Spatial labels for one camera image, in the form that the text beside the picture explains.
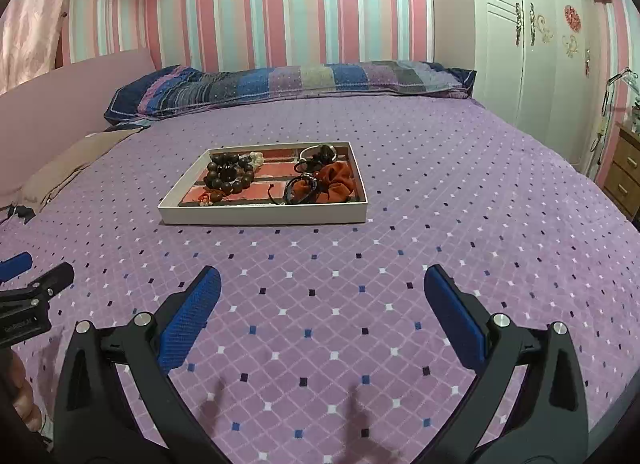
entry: polka dot bedsheet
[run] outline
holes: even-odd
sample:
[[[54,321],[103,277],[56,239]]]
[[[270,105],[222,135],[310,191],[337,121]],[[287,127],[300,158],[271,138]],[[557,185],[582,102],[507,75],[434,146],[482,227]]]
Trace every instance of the polka dot bedsheet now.
[[[297,140],[351,141],[367,222],[162,224],[159,200],[206,148]],[[0,259],[34,258],[4,288],[62,260],[76,270],[51,301],[50,333],[17,347],[49,409],[77,320],[124,324],[204,265],[218,268],[222,296],[170,376],[237,464],[418,455],[473,379],[424,297],[436,263],[489,312],[568,325],[593,427],[638,368],[639,247],[633,226],[554,152],[473,100],[424,97],[290,100],[161,121],[29,224],[0,226]],[[143,433],[160,441],[130,374],[120,375]],[[500,433],[521,378],[484,440]]]

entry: white wardrobe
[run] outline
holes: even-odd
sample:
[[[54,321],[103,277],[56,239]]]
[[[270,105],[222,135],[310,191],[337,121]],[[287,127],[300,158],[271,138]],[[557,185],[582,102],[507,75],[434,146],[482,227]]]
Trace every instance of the white wardrobe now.
[[[593,0],[475,4],[474,97],[578,168],[596,118]]]

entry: wooden drawer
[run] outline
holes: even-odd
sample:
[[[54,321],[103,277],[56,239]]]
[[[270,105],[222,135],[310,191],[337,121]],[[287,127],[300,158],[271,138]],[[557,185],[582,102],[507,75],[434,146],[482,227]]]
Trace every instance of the wooden drawer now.
[[[623,137],[618,141],[613,162],[626,171],[633,180],[640,183],[640,152]]]
[[[604,187],[624,206],[632,217],[640,208],[640,186],[617,164],[612,164]]]
[[[620,210],[620,212],[627,218],[627,220],[633,220],[633,217],[629,214],[625,207],[620,202],[618,202],[606,188],[604,189],[604,195],[606,195],[608,199],[616,205],[616,208]]]

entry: silver bolt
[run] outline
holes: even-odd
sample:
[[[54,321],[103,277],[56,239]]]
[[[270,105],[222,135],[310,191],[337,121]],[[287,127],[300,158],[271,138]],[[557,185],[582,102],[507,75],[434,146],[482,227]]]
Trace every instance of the silver bolt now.
[[[133,323],[139,327],[149,325],[149,323],[151,323],[151,314],[148,312],[141,312],[133,319]]]
[[[84,334],[91,328],[91,324],[87,320],[83,320],[76,325],[76,332],[78,334]]]
[[[507,316],[506,314],[496,314],[494,316],[494,323],[498,326],[498,327],[508,327],[511,323],[511,320],[509,319],[509,316]]]
[[[556,331],[556,334],[566,334],[566,325],[561,321],[556,321],[554,323],[554,330]]]

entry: blue gripper pad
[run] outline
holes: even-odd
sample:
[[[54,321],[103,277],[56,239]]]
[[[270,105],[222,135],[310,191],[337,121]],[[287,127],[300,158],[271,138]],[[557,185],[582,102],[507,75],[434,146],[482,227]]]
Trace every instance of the blue gripper pad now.
[[[440,274],[436,266],[427,269],[424,295],[431,309],[463,367],[479,372],[484,368],[485,338],[460,300],[459,293],[462,294]]]
[[[16,254],[4,262],[0,262],[0,284],[8,282],[19,274],[31,269],[33,260],[29,253]]]
[[[158,365],[165,375],[184,363],[200,330],[207,324],[221,289],[220,273],[209,269],[160,335]]]

